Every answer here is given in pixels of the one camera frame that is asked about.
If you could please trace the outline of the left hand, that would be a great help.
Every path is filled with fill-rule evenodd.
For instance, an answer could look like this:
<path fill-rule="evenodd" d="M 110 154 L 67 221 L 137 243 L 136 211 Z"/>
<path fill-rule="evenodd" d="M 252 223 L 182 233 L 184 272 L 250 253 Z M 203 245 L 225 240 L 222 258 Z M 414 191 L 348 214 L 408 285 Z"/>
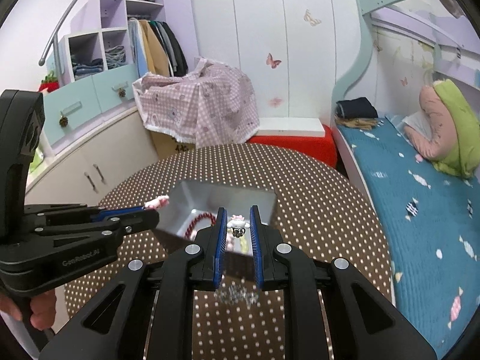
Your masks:
<path fill-rule="evenodd" d="M 43 331 L 53 327 L 56 317 L 56 300 L 54 290 L 44 292 L 29 300 L 28 306 L 32 313 L 30 323 L 34 328 Z M 23 319 L 19 306 L 4 293 L 1 293 L 1 311 L 19 322 Z"/>

